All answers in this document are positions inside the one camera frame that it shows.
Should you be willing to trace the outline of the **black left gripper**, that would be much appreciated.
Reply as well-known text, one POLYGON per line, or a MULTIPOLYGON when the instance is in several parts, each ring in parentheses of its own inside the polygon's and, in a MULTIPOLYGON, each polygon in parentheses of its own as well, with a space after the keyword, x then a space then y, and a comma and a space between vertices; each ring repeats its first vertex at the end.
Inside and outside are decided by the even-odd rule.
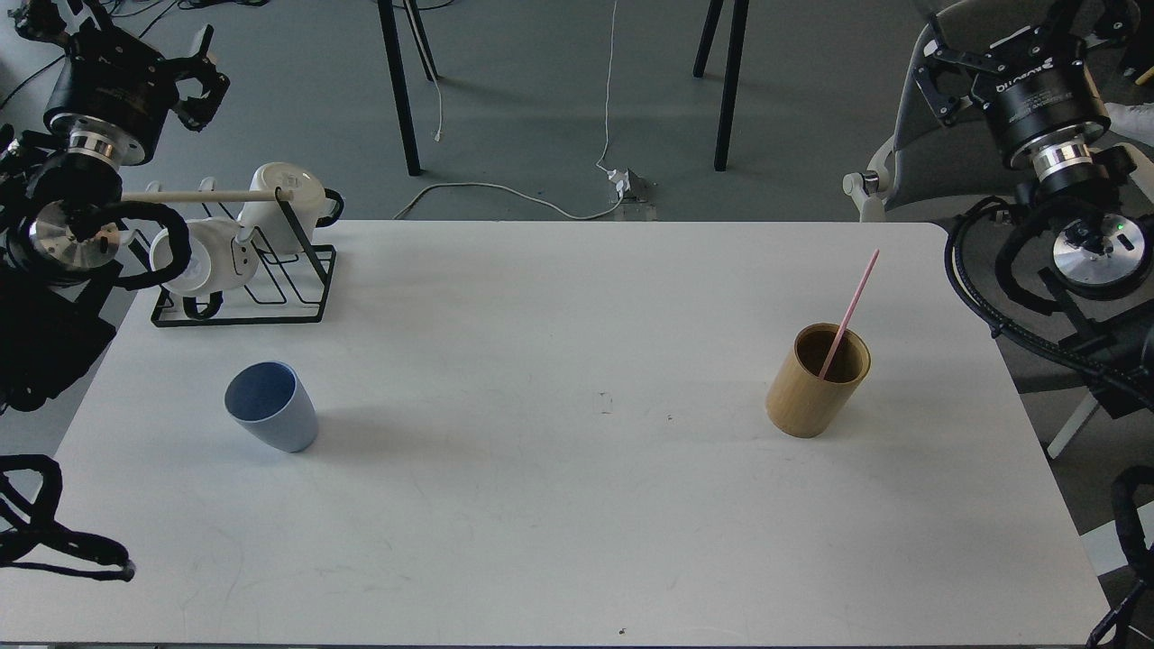
POLYGON ((231 85, 210 52, 213 25, 198 29, 190 53, 170 62, 174 81, 198 82, 198 95, 178 100, 177 82, 162 76, 160 53, 123 29, 82 23, 70 32, 55 1, 21 1, 12 20, 25 40, 48 42, 66 52, 42 122, 53 134, 69 134, 80 124, 111 124, 127 137, 128 166, 152 161, 170 110, 187 129, 201 132, 231 85))

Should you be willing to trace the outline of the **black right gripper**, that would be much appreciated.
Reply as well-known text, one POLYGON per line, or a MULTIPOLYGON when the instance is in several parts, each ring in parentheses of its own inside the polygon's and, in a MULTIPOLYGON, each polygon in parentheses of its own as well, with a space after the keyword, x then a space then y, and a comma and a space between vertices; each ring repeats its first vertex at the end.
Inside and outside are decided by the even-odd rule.
MULTIPOLYGON (((1071 33, 1084 1, 1054 1, 1046 15, 1049 33, 1071 33)), ((1005 37, 986 49, 960 40, 941 18, 927 18, 912 53, 912 85, 935 124, 956 127, 986 119, 994 147, 1007 169, 1025 169, 1041 148, 1037 140, 1087 142, 1109 128, 1097 87, 1085 66, 1088 49, 1121 49, 1142 18, 1137 1, 1101 1, 1100 15, 1082 40, 1064 36, 1036 44, 1031 36, 1005 37), (1003 70, 992 70, 1003 66, 1003 70)))

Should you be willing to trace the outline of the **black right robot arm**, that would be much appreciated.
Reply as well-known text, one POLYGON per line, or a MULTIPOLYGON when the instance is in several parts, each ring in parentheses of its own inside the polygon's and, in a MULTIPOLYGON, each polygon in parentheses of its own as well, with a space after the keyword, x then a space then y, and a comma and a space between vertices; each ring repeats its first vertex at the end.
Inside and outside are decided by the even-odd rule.
POLYGON ((1037 24, 981 50, 953 49, 941 13, 928 12, 929 37, 911 79, 944 126, 976 106, 992 132, 1002 164, 1035 179, 1007 203, 987 197, 947 239, 947 274, 957 293, 1004 336, 1048 361, 1076 370, 1110 416, 1151 409, 1151 303, 1104 321, 1085 316, 1079 299, 1122 299, 1151 273, 1151 216, 1125 216, 1121 188, 1140 167, 1121 146, 1094 151, 1110 127, 1085 65, 1091 50, 1117 49, 1139 30, 1133 1, 1107 1, 1085 36, 1073 32, 1079 1, 1055 1, 1037 24), (962 267, 962 246, 980 216, 1002 211, 1014 230, 994 256, 994 278, 1013 303, 1043 315, 1064 314, 1076 331, 1042 338, 992 307, 962 267))

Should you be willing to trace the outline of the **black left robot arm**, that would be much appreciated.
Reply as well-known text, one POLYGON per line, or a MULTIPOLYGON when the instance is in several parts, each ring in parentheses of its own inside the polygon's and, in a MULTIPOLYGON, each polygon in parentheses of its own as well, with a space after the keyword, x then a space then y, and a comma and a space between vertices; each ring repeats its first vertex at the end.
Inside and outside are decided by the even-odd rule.
POLYGON ((113 288, 155 288, 190 263, 186 222, 125 197, 119 171, 152 161, 168 114, 205 128, 230 85, 209 54, 211 27, 168 59, 98 1, 69 10, 89 16, 70 29, 52 1, 12 13, 21 37, 63 53, 44 132, 3 126, 1 398, 22 412, 78 381, 115 337, 100 316, 113 288))

